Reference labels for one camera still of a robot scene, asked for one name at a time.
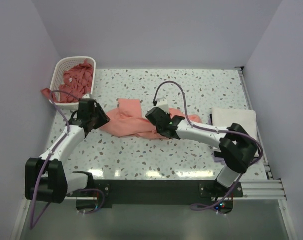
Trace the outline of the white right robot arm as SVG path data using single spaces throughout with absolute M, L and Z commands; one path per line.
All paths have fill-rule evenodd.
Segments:
M 195 124 L 186 117 L 173 116 L 160 107 L 152 108 L 145 117 L 156 131 L 167 139 L 190 140 L 220 150 L 225 166 L 215 181 L 206 188 L 215 197 L 227 197 L 255 161 L 260 145 L 245 129 L 233 123 L 230 127 Z

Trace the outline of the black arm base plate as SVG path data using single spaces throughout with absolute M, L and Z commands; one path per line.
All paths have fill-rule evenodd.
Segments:
M 211 209 L 230 213 L 234 200 L 244 197 L 237 182 L 230 195 L 215 197 L 206 190 L 214 180 L 95 180 L 93 190 L 67 195 L 78 210 L 111 209 L 116 205 L 189 206 L 194 211 Z

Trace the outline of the salmon pink t shirt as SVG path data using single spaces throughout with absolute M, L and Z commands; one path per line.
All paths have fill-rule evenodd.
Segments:
M 141 137 L 148 140 L 165 138 L 158 134 L 156 127 L 143 117 L 139 99 L 119 99 L 118 107 L 109 111 L 107 116 L 110 122 L 100 130 L 115 137 Z

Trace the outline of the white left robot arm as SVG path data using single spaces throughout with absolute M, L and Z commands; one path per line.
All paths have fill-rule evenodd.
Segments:
M 64 165 L 88 134 L 110 122 L 94 99 L 82 99 L 62 135 L 40 157 L 25 165 L 25 197 L 28 200 L 60 204 L 68 194 L 79 191 L 90 196 L 95 191 L 94 177 L 86 171 L 67 174 Z

